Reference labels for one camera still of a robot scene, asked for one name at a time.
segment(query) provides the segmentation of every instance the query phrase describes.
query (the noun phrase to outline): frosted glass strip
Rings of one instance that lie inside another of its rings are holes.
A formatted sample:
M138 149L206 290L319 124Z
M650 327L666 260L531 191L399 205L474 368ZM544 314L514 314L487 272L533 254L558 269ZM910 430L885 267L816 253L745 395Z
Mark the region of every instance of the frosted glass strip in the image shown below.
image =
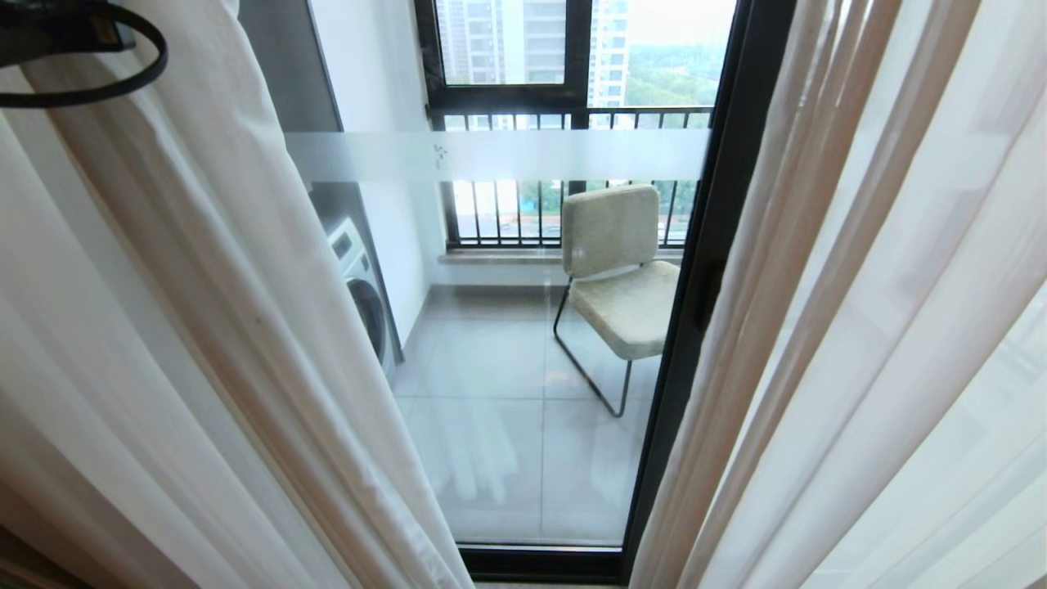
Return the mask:
M306 181L695 178L708 129L287 133Z

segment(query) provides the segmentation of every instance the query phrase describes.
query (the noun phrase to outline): washing machine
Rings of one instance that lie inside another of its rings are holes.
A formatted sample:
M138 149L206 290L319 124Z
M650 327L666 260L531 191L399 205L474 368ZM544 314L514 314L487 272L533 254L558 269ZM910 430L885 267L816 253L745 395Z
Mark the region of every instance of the washing machine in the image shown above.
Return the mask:
M360 319L363 320L375 356L386 378L391 378L396 367L395 333L389 319L392 316L381 296L375 262L351 218L344 218L328 230L328 243L338 257L346 288L360 312Z

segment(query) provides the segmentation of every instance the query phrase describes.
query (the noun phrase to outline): sliding glass door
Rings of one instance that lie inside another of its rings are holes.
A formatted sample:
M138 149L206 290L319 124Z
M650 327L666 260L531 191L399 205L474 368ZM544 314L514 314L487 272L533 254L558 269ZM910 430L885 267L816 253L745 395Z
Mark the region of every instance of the sliding glass door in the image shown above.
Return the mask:
M622 583L793 2L350 4L241 20L450 530L476 580Z

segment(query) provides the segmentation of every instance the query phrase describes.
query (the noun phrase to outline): chair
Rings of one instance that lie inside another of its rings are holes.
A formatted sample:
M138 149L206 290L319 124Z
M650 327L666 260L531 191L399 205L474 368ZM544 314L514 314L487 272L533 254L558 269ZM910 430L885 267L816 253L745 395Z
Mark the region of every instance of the chair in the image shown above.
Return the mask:
M563 271L570 277L553 337L615 417L625 412L632 362L662 354L672 314L680 268L654 259L658 208L658 191L647 184L584 191L563 200ZM569 299L611 352L626 361L617 411L560 338L557 329Z

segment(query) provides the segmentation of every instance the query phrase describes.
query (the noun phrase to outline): white wall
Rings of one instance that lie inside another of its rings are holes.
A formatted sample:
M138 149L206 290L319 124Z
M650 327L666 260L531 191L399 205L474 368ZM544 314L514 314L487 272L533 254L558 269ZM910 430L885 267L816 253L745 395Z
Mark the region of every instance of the white wall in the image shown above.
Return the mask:
M475 286L561 286L567 274L559 264L439 264L433 284Z
M409 0L311 0L310 6L344 130L428 129ZM404 344L431 282L431 243L442 239L425 227L431 210L423 206L416 213L416 203L428 198L420 190L436 199L432 185L360 183L389 308Z

